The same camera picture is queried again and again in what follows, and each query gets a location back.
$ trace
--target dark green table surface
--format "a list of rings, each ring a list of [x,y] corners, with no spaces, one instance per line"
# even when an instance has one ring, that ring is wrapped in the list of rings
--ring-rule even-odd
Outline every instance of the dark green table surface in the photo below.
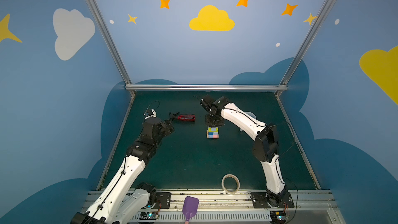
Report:
[[[162,139],[155,156],[135,180],[132,187],[147,182],[158,189],[221,189],[221,179],[234,174],[241,189],[266,189],[266,178],[261,163],[253,156],[252,139],[229,121],[219,128],[218,139],[206,138],[206,111],[199,104],[209,93],[214,99],[221,96],[234,102],[242,111],[253,112],[257,119],[269,124],[279,124],[279,153],[285,152],[293,142],[289,127],[273,93],[253,92],[138,92],[126,125],[117,145],[105,188],[122,164],[126,149],[142,129],[143,112],[148,105],[160,101],[157,117],[168,118],[169,112],[195,114],[196,122],[174,121],[174,133]],[[294,144],[279,159],[283,177],[289,178],[298,189],[315,189],[311,176]],[[295,189],[288,180],[288,189]],[[225,180],[226,188],[236,188],[232,178]]]

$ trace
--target tape roll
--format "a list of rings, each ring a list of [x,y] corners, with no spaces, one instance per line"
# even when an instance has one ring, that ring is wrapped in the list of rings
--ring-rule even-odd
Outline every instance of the tape roll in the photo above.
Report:
[[[229,191],[229,190],[227,190],[227,189],[225,188],[225,186],[224,186],[224,180],[225,180],[227,177],[232,177],[232,178],[236,181],[236,190],[234,190],[234,191]],[[229,194],[229,195],[233,195],[233,194],[235,194],[235,193],[239,190],[239,188],[240,188],[239,179],[238,179],[235,175],[226,174],[226,175],[222,178],[221,187],[222,187],[222,189],[224,190],[224,192],[226,192],[226,193]]]

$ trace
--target white cloud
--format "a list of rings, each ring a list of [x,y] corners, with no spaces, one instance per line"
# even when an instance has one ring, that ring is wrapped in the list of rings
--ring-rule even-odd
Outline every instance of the white cloud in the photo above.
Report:
[[[96,31],[94,22],[75,9],[70,12],[62,8],[55,10],[52,23],[58,36],[55,52],[64,61],[73,57]]]

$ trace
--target robotic arm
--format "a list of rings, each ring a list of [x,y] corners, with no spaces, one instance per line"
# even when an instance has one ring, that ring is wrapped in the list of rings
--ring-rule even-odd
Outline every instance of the robotic arm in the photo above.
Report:
[[[283,206],[291,198],[282,179],[279,168],[278,136],[276,127],[258,121],[240,110],[226,97],[214,100],[206,95],[200,104],[209,112],[206,119],[216,127],[223,119],[227,119],[244,130],[253,140],[253,155],[261,162],[267,180],[267,202],[271,207]]]
[[[82,214],[77,212],[71,224],[126,224],[143,207],[152,208],[156,188],[142,183],[122,203],[132,183],[155,155],[163,137],[174,132],[172,121],[163,122],[152,109],[144,114],[142,132],[127,149],[118,172],[100,197]]]

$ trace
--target purple spatula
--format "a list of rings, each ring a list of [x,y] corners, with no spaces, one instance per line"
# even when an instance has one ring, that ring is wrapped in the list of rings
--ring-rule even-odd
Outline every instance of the purple spatula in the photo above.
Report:
[[[188,224],[189,219],[196,215],[199,206],[199,199],[195,197],[186,197],[182,213],[185,215],[185,224]]]

